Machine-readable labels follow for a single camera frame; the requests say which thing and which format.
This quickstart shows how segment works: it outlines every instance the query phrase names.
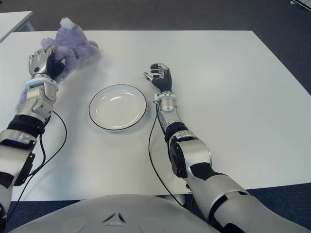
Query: robotic hand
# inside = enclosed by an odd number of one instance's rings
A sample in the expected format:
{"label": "robotic hand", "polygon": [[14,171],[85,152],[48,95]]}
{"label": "robotic hand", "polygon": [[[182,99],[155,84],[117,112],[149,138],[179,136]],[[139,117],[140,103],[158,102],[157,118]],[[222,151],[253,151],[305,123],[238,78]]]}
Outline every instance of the robotic hand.
{"label": "robotic hand", "polygon": [[273,213],[230,177],[211,168],[206,144],[188,130],[176,112],[169,68],[161,63],[150,68],[151,73],[158,74],[152,77],[144,73],[144,76],[161,91],[155,95],[155,103],[160,104],[159,122],[170,148],[173,172],[187,182],[207,222],[220,232],[310,232]]}
{"label": "robotic hand", "polygon": [[22,185],[29,175],[35,155],[36,138],[44,133],[56,102],[59,75],[66,61],[53,61],[55,47],[40,49],[29,57],[27,98],[7,129],[0,133],[0,232],[6,226],[13,186]]}

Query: robot finger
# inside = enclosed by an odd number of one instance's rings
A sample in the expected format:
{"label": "robot finger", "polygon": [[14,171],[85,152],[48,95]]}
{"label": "robot finger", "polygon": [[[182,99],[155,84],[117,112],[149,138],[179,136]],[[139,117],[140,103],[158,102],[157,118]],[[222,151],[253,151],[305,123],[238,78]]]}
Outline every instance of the robot finger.
{"label": "robot finger", "polygon": [[148,81],[152,82],[153,77],[152,77],[150,74],[148,74],[147,72],[144,72],[144,77],[145,77],[145,79],[147,79]]}

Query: purple stuffed animal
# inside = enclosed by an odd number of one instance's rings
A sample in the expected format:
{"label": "purple stuffed animal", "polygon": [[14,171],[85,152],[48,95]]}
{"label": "purple stuffed animal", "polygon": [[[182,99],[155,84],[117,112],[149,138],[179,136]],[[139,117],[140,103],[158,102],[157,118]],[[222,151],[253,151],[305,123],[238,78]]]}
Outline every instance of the purple stuffed animal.
{"label": "purple stuffed animal", "polygon": [[58,83],[64,80],[79,64],[95,55],[99,55],[98,45],[91,40],[87,40],[83,30],[73,23],[69,18],[60,21],[61,28],[56,33],[55,40],[44,38],[41,41],[42,47],[57,46],[55,61],[66,59],[64,71],[55,78]]}

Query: white plate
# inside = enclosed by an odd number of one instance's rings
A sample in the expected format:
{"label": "white plate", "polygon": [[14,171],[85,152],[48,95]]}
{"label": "white plate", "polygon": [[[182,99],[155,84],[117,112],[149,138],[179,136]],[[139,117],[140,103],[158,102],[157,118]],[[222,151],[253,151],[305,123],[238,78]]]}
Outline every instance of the white plate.
{"label": "white plate", "polygon": [[106,130],[135,125],[146,112],[146,99],[135,87],[114,85],[98,92],[89,105],[92,121]]}

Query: stuffed animal ear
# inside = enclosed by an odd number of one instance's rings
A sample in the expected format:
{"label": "stuffed animal ear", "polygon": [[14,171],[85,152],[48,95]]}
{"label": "stuffed animal ear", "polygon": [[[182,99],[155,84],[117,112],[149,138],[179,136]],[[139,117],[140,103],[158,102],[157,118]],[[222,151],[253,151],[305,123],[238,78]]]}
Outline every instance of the stuffed animal ear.
{"label": "stuffed animal ear", "polygon": [[43,47],[43,48],[45,48],[45,47],[47,47],[47,46],[53,46],[53,45],[56,45],[56,42],[55,42],[55,40],[54,39],[52,39],[52,38],[43,38],[42,40],[41,40],[41,46]]}
{"label": "stuffed animal ear", "polygon": [[72,22],[69,18],[62,18],[62,20],[60,21],[60,25],[62,26],[62,28],[67,30],[71,30],[74,28],[74,26],[76,26],[74,22]]}

